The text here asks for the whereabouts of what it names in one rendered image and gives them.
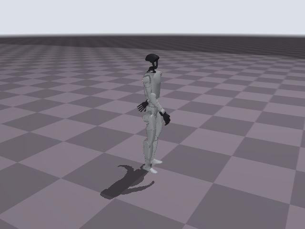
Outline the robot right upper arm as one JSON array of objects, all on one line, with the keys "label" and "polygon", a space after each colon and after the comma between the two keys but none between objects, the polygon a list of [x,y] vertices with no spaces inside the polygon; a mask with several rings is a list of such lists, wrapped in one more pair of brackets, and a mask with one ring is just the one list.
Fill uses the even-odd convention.
[{"label": "robot right upper arm", "polygon": [[147,95],[148,95],[148,98],[150,99],[150,95],[155,95],[156,97],[156,94],[152,93],[152,86],[151,86],[151,78],[150,78],[150,75],[146,75],[142,78],[142,83],[144,84],[145,86],[145,89],[146,89],[146,92],[147,92]]}]

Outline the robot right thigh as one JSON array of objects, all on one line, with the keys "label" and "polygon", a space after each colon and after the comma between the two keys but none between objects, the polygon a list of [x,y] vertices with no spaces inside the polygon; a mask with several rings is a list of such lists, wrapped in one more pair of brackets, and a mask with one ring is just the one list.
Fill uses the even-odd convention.
[{"label": "robot right thigh", "polygon": [[149,122],[146,127],[147,139],[145,140],[147,140],[149,146],[151,146],[156,136],[156,121],[152,111],[147,111],[147,113],[143,115],[143,121]]}]

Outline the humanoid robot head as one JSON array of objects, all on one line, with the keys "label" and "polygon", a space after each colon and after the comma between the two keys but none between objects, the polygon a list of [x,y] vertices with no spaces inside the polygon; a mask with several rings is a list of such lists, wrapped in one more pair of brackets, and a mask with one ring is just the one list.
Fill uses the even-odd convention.
[{"label": "humanoid robot head", "polygon": [[[156,54],[148,54],[145,58],[146,61],[150,61],[152,63],[153,66],[149,67],[148,71],[153,71],[152,73],[156,73],[156,71],[154,69],[157,69],[158,67],[158,59],[159,56]],[[156,66],[154,65],[154,62],[156,62]],[[147,73],[148,73],[147,71]]]}]

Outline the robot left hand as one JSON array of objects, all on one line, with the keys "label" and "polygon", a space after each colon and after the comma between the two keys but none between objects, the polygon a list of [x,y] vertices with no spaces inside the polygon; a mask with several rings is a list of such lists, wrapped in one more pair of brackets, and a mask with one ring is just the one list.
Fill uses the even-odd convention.
[{"label": "robot left hand", "polygon": [[[142,106],[141,106],[141,105],[142,105]],[[137,106],[137,107],[139,107],[139,108],[142,107],[143,109],[141,108],[142,110],[141,110],[141,109],[140,109],[141,111],[139,110],[140,112],[142,112],[142,111],[146,108],[147,105],[148,105],[148,102],[147,102],[147,100],[146,100],[145,102],[143,102],[142,104],[139,105],[140,107],[139,107],[139,106]],[[138,109],[139,109],[139,108],[138,108]],[[146,111],[146,109],[145,109],[144,111]]]}]

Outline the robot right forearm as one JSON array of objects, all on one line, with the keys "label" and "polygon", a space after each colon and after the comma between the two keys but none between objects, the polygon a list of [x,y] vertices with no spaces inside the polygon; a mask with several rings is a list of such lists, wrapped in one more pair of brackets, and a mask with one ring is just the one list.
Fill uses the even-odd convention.
[{"label": "robot right forearm", "polygon": [[158,100],[155,98],[155,95],[150,95],[151,103],[155,106],[156,110],[158,112],[162,112],[162,114],[165,113],[165,110],[162,108],[162,106],[159,104]]}]

